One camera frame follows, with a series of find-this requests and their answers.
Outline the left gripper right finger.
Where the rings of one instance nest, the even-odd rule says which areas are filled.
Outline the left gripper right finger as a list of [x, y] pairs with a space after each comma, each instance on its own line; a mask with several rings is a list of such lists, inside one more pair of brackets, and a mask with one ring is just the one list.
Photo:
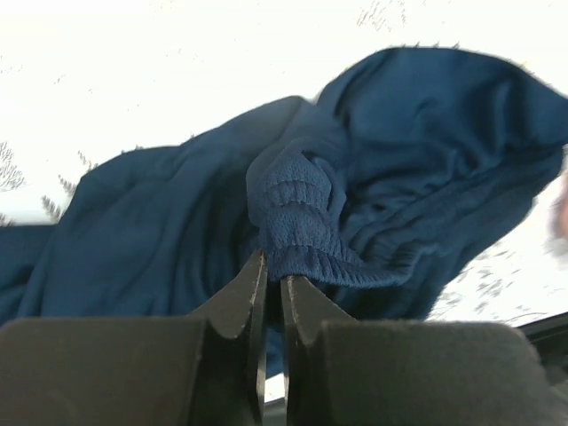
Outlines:
[[352, 318], [306, 278], [280, 284], [290, 425], [564, 425], [567, 318]]

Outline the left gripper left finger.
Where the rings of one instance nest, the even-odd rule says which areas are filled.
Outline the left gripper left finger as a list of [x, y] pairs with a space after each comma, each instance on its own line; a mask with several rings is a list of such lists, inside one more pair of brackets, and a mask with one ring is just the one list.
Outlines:
[[255, 253], [189, 315], [5, 325], [2, 424], [260, 424], [266, 289]]

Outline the navy blue shorts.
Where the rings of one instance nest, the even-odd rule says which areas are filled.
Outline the navy blue shorts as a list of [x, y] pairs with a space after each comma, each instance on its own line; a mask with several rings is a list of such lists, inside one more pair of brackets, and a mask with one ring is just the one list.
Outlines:
[[376, 52], [316, 102], [264, 104], [84, 175], [55, 225], [1, 231], [1, 320], [176, 316], [256, 251], [359, 320], [424, 319], [554, 180], [567, 100], [507, 61]]

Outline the floral table mat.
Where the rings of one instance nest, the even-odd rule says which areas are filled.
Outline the floral table mat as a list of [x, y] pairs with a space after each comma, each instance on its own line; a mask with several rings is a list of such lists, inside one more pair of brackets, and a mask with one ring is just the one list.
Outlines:
[[[4, 1], [1, 231], [57, 224], [82, 177], [121, 154], [278, 99], [316, 102], [405, 47], [501, 59], [567, 100], [564, 1]], [[563, 174], [427, 317], [518, 325], [566, 309], [567, 246], [551, 228]]]

